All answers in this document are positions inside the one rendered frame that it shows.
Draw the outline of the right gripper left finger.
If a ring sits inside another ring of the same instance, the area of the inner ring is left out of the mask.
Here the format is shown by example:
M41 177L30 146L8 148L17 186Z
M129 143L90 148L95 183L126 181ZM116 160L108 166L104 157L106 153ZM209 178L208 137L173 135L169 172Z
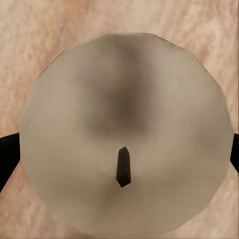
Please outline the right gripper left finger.
M20 161L19 133L0 138L0 192Z

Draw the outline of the pillar candle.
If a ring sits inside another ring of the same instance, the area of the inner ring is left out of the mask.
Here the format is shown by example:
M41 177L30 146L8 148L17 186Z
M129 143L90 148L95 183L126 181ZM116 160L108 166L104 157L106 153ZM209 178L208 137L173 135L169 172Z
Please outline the pillar candle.
M37 197L100 239L176 231L210 204L233 140L221 86L191 51L153 33L109 31L65 48L19 120Z

